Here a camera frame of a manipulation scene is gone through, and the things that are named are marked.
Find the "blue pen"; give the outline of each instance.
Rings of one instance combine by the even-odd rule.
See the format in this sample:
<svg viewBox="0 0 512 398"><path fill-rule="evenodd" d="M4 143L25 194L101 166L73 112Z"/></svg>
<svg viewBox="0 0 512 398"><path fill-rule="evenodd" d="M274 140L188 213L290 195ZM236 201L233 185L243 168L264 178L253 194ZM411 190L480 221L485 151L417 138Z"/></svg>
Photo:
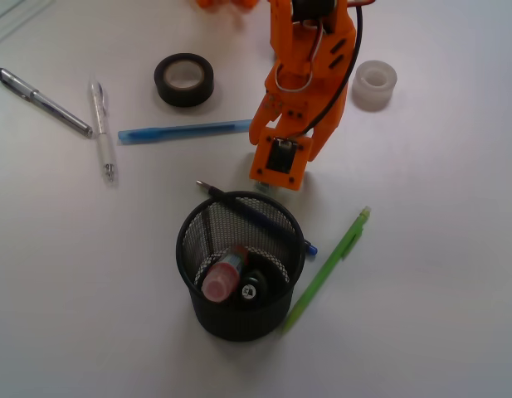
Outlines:
<svg viewBox="0 0 512 398"><path fill-rule="evenodd" d="M268 231L277 234L280 238L290 242L291 244L295 243L296 238L294 235L292 235L289 231L284 230L281 226L278 226L274 221L272 221L259 211L251 208L250 206L245 205L244 203L236 199L232 200L231 198L225 198L224 192L217 187L206 184L205 182L202 181L197 181L197 185L204 188L210 197L222 199L228 207L230 207L232 210L238 213L241 213L243 216L245 216L248 220L254 222L256 225L262 226ZM314 247L308 240L304 240L304 245L305 251L309 255L316 255L319 252L319 250L316 247Z"/></svg>
<svg viewBox="0 0 512 398"><path fill-rule="evenodd" d="M189 126L157 127L149 129L119 131L121 143L154 143L164 139L186 138L217 133L244 133L248 131L251 120L193 124Z"/></svg>

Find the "green mechanical pencil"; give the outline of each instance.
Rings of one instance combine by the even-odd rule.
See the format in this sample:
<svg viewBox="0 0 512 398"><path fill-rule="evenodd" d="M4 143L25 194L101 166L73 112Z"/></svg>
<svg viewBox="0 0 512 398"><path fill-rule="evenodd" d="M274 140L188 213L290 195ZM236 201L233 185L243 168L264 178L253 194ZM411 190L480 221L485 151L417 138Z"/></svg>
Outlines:
<svg viewBox="0 0 512 398"><path fill-rule="evenodd" d="M300 299L296 302L295 306L290 311L289 316L285 320L282 333L287 333L296 321L301 317L302 313L304 313L305 309L313 299L313 297L317 294L319 289L324 284L325 280L331 274L331 271L335 268L337 263L348 255L348 253L353 249L355 243L357 243L358 238L363 234L363 226L370 217L370 208L364 207L361 214L357 217L355 222L349 228L344 238L339 242L333 253L329 256L325 264L322 266L318 274L311 281L310 285L301 295Z"/></svg>

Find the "black electrical tape roll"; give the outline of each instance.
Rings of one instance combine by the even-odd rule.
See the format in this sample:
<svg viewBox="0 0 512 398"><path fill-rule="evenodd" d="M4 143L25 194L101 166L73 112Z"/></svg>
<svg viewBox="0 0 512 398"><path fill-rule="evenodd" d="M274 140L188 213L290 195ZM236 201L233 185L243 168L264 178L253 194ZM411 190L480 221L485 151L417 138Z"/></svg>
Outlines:
<svg viewBox="0 0 512 398"><path fill-rule="evenodd" d="M177 63L192 62L200 68L200 80L190 87L176 87L167 80L166 72ZM156 66L154 83L163 101L172 106L189 107L200 105L213 92L213 68L211 64L196 54L174 54Z"/></svg>

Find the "wire mesh cup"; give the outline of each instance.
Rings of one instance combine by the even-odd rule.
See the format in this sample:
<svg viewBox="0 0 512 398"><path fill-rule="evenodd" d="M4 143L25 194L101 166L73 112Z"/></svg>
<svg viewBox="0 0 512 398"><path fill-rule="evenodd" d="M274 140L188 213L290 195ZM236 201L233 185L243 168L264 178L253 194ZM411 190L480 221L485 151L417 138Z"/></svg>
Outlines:
<svg viewBox="0 0 512 398"><path fill-rule="evenodd" d="M246 216L232 203L249 206L280 231ZM268 294L256 308L244 306L238 292L222 303L202 294L206 272L238 245L249 253L242 273L257 269L268 284ZM189 215L178 235L176 257L200 324L215 336L245 342L271 332L289 311L293 288L304 268L304 236L295 218L278 202L253 192L228 192L208 199Z"/></svg>

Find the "orange object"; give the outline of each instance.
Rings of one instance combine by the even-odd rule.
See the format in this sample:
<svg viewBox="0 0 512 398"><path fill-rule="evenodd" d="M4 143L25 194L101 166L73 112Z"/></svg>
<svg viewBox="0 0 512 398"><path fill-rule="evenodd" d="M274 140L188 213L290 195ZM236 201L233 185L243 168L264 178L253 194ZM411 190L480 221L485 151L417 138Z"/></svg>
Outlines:
<svg viewBox="0 0 512 398"><path fill-rule="evenodd" d="M354 52L356 31L346 0L339 0L328 16L310 23L292 21L291 0L269 2L271 45L277 60L265 82L266 95L250 125L250 142L257 145L250 178L297 191L307 162L316 158L342 118L347 86L316 124L312 137L301 135L343 81ZM350 7L357 3L350 0ZM302 86L303 90L294 92ZM266 127L278 117L274 128ZM290 145L295 148L294 159L287 152ZM272 159L281 153L288 153L289 158L277 167Z"/></svg>

